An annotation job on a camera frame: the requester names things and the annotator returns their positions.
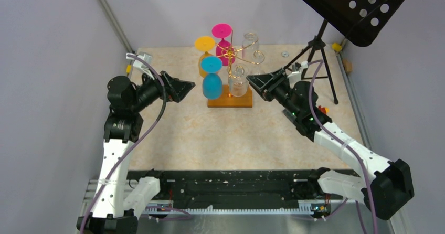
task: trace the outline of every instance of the yellow object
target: yellow object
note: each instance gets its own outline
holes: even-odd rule
[[[335,52],[340,52],[340,51],[342,51],[343,48],[340,44],[333,43],[332,49],[335,50]]]
[[[201,61],[208,57],[211,56],[211,54],[209,52],[204,52],[204,54],[199,58],[199,62],[198,62],[198,69],[199,69],[199,75],[201,75],[201,77],[205,77],[207,76],[207,72],[203,71],[203,69],[201,68]]]
[[[127,65],[125,73],[130,74],[131,72],[131,65]]]
[[[201,36],[195,41],[195,48],[201,52],[206,52],[214,48],[216,42],[213,37]]]

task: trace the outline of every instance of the wooden block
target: wooden block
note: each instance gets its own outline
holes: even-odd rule
[[[253,106],[252,90],[247,88],[246,94],[242,97],[230,95],[229,86],[222,86],[222,95],[218,99],[207,100],[207,107],[210,108],[251,108]]]
[[[352,63],[346,58],[343,58],[343,66],[345,67],[346,73],[352,72]]]

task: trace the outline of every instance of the marble table surface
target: marble table surface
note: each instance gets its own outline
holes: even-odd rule
[[[261,45],[266,56],[263,67],[274,71],[286,65],[305,45]],[[253,92],[253,108],[208,108],[202,93],[198,59],[194,47],[142,48],[153,55],[152,65],[172,77],[193,81],[196,87],[181,103],[168,103],[155,129],[135,149],[130,169],[221,170],[221,169],[308,169],[321,166],[348,168],[327,149],[302,137],[282,114],[277,102],[265,102]],[[283,51],[289,57],[282,57]],[[333,103],[327,79],[315,82],[317,105],[329,108],[328,115],[351,137],[361,142],[357,123],[333,50],[326,46],[327,60],[339,104]],[[307,58],[307,53],[299,60]],[[314,60],[321,59],[318,51]],[[308,70],[312,76],[315,66]],[[220,73],[227,83],[226,71]],[[134,70],[131,80],[141,84]],[[158,100],[141,112],[145,132],[156,119],[162,102]]]

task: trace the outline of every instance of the clear glass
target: clear glass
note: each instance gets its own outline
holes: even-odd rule
[[[263,62],[264,62],[264,53],[257,50],[252,55],[252,62],[250,69],[249,69],[249,75],[261,75],[264,74],[264,68],[263,68]]]
[[[244,41],[242,41],[242,48],[242,58],[252,62],[253,53],[260,48],[257,34],[254,32],[245,33]]]
[[[240,63],[232,65],[229,74],[229,92],[234,97],[241,97],[247,92],[249,81],[247,81],[248,69]]]

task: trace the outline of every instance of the yellow clip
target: yellow clip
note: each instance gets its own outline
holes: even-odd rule
[[[335,52],[340,52],[343,49],[342,46],[340,44],[337,44],[337,43],[333,43],[331,47],[332,47],[333,50],[335,50]]]
[[[125,73],[130,74],[131,72],[131,65],[127,65]]]

